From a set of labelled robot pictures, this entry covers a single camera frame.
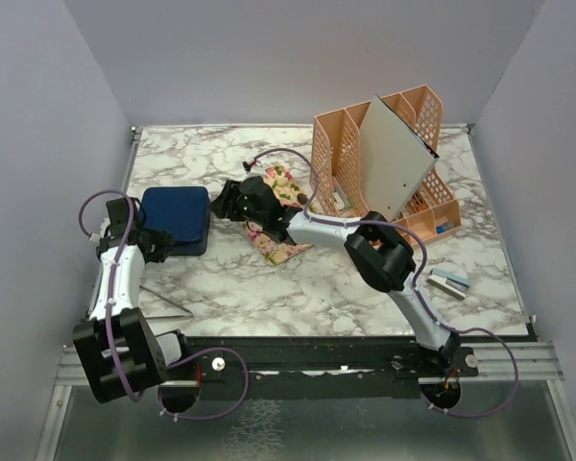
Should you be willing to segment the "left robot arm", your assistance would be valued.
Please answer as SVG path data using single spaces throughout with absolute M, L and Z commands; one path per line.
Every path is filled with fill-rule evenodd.
M 179 330 L 153 334 L 138 306 L 140 279 L 148 262 L 166 259 L 166 231 L 132 230 L 128 245 L 105 235 L 97 247 L 102 264 L 98 298 L 89 318 L 73 329 L 73 343 L 96 400 L 134 395 L 192 370 L 193 356 Z

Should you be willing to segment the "blue box lid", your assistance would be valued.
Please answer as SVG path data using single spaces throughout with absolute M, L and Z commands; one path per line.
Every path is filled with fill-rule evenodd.
M 207 210 L 211 214 L 208 191 L 203 186 L 158 186 L 145 190 L 141 199 L 146 214 L 145 227 L 154 231 L 169 231 L 178 217 Z

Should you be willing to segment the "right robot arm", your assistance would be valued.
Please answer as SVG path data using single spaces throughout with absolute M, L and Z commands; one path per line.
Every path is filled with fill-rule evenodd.
M 387 294 L 408 321 L 423 368 L 442 376 L 455 366 L 459 335 L 443 325 L 419 289 L 414 250 L 402 236 L 407 229 L 374 211 L 363 218 L 330 218 L 284 205 L 259 176 L 226 181 L 210 208 L 219 219 L 257 225 L 276 243 L 346 251 L 363 281 Z

